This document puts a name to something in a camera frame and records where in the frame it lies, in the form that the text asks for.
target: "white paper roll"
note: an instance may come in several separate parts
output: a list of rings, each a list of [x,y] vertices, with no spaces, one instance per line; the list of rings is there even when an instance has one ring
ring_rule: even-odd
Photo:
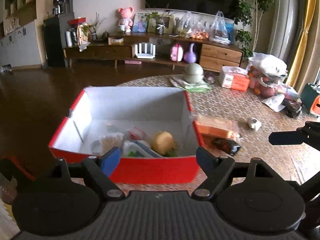
[[[71,32],[66,32],[67,46],[72,47]]]

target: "white router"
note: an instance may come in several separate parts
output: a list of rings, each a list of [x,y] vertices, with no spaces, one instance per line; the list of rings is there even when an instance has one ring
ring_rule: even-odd
[[[138,53],[138,44],[134,45],[134,54],[137,58],[155,58],[156,57],[156,46],[152,43],[144,43],[144,53],[142,53],[142,43],[139,43],[139,53]]]

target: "ribbed black plate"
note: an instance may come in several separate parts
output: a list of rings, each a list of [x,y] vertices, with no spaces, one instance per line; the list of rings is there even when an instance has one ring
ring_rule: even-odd
[[[235,240],[304,239],[296,232],[256,236],[223,221],[209,202],[186,191],[132,191],[123,201],[109,202],[87,227],[63,236],[36,236],[21,232],[15,240]]]

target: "green cloth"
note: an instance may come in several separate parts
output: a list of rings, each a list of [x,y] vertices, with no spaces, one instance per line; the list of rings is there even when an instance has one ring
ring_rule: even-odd
[[[198,84],[190,84],[183,79],[183,75],[171,75],[169,80],[174,87],[184,89],[188,92],[205,93],[208,90],[211,90],[210,85],[203,80]]]

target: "round black disc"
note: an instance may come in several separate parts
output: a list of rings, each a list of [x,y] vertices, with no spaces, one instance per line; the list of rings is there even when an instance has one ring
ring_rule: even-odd
[[[233,185],[219,195],[216,203],[228,222],[260,234],[296,229],[304,212],[303,199],[291,186],[282,187],[269,179]]]
[[[12,213],[21,230],[59,235],[84,226],[99,204],[98,195],[86,186],[61,178],[39,179],[18,194]]]

